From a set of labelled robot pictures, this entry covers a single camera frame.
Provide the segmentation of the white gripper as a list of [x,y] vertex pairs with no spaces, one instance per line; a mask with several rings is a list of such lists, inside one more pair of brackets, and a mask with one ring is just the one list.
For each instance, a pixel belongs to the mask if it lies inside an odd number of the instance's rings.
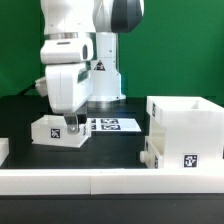
[[67,131],[77,134],[79,122],[75,112],[88,100],[93,91],[90,71],[85,63],[48,65],[45,77],[52,111],[56,114],[65,114]]

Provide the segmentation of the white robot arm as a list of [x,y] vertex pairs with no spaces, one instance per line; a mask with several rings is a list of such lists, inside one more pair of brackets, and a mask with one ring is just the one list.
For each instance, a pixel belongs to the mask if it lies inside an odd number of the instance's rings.
[[45,76],[36,88],[76,134],[87,120],[87,103],[125,98],[117,68],[118,35],[141,22],[144,0],[40,0],[40,5]]

